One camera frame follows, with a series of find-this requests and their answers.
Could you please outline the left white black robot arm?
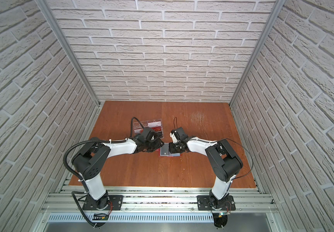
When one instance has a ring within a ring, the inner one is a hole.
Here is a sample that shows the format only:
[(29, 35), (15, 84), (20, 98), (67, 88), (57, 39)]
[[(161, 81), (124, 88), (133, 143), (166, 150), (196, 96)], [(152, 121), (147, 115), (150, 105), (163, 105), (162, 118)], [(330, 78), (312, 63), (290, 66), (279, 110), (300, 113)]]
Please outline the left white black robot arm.
[(159, 134), (146, 127), (141, 134), (124, 140), (99, 140), (94, 137), (83, 142), (83, 147), (72, 158), (75, 173), (87, 194), (86, 202), (94, 204), (96, 209), (105, 209), (109, 204), (109, 195), (105, 189), (100, 172), (108, 158), (139, 152), (154, 152), (164, 145)]

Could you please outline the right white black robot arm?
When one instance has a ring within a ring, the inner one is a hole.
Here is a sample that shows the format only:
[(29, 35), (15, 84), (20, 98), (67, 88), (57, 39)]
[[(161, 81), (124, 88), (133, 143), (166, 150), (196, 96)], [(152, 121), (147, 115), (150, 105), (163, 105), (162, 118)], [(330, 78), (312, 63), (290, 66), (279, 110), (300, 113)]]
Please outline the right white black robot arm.
[(229, 198), (229, 188), (243, 167), (243, 162), (226, 139), (209, 141), (188, 136), (183, 128), (170, 133), (171, 153), (195, 152), (207, 156), (216, 175), (215, 183), (209, 193), (209, 204), (215, 209), (225, 206)]

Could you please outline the red leather card holder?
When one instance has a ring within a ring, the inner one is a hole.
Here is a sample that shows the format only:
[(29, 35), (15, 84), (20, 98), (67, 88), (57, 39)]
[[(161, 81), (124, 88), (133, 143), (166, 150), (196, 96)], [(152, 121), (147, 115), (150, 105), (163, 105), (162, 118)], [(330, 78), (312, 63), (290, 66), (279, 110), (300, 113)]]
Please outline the red leather card holder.
[(179, 157), (180, 156), (180, 153), (172, 153), (171, 151), (170, 152), (170, 156), (168, 157)]

